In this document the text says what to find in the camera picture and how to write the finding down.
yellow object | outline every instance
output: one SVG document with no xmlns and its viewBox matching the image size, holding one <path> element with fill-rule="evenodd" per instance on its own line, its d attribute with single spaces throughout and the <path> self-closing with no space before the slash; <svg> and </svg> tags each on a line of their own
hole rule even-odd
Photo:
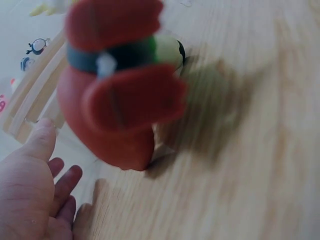
<svg viewBox="0 0 320 240">
<path fill-rule="evenodd" d="M 46 13 L 47 16 L 53 14 L 64 14 L 68 8 L 78 0 L 43 0 L 29 15 L 31 17 Z"/>
</svg>

finger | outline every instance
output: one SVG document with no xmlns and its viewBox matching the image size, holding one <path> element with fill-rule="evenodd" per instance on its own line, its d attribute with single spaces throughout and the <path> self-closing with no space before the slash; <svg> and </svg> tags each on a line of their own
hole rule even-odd
<svg viewBox="0 0 320 240">
<path fill-rule="evenodd" d="M 41 119 L 28 142 L 15 153 L 48 162 L 56 145 L 56 130 L 50 119 Z"/>
<path fill-rule="evenodd" d="M 52 176 L 55 178 L 64 168 L 65 163 L 61 158 L 56 157 L 48 162 L 48 166 L 50 168 Z"/>
<path fill-rule="evenodd" d="M 75 213 L 76 199 L 73 196 L 69 196 L 64 206 L 57 214 L 56 219 L 65 222 L 71 230 L 71 227 L 74 223 Z"/>
<path fill-rule="evenodd" d="M 82 177 L 82 169 L 72 166 L 55 184 L 55 192 L 50 216 L 55 217 Z"/>
</svg>

penguin sticker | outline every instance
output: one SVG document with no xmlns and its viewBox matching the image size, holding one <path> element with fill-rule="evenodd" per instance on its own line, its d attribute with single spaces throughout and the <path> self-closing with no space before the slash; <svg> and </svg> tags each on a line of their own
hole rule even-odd
<svg viewBox="0 0 320 240">
<path fill-rule="evenodd" d="M 30 53 L 34 53 L 35 55 L 40 55 L 45 50 L 45 48 L 48 46 L 50 39 L 43 39 L 38 38 L 34 40 L 34 42 L 31 44 L 29 43 L 29 46 L 31 47 L 31 50 L 27 50 L 26 54 L 29 55 Z"/>
<path fill-rule="evenodd" d="M 28 71 L 31 66 L 35 63 L 35 60 L 30 58 L 30 57 L 24 57 L 22 58 L 21 62 L 20 62 L 20 68 L 23 72 Z"/>
</svg>

plush toy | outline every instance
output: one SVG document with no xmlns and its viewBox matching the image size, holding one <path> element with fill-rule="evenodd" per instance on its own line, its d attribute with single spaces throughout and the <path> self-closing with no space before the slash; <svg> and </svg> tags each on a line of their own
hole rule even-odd
<svg viewBox="0 0 320 240">
<path fill-rule="evenodd" d="M 47 16 L 53 14 L 64 14 L 67 12 L 70 5 L 77 0 L 43 0 L 42 4 L 37 6 L 29 15 L 31 17 L 46 13 Z"/>
<path fill-rule="evenodd" d="M 29 55 L 30 53 L 34 53 L 35 55 L 40 55 L 45 50 L 50 42 L 50 38 L 43 39 L 38 38 L 33 41 L 33 43 L 29 43 L 29 47 L 31 50 L 27 50 L 26 54 Z"/>
<path fill-rule="evenodd" d="M 162 9 L 159 0 L 81 0 L 66 17 L 70 66 L 57 86 L 60 109 L 98 158 L 123 170 L 145 170 L 153 124 L 185 110 L 187 86 L 175 75 L 184 47 L 153 36 Z"/>
</svg>

sticker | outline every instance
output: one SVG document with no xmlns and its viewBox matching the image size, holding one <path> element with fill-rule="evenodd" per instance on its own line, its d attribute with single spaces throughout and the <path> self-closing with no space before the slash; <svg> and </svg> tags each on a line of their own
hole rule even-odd
<svg viewBox="0 0 320 240">
<path fill-rule="evenodd" d="M 5 95 L 1 94 L 0 95 L 0 114 L 4 111 L 5 107 L 7 105 Z"/>
</svg>

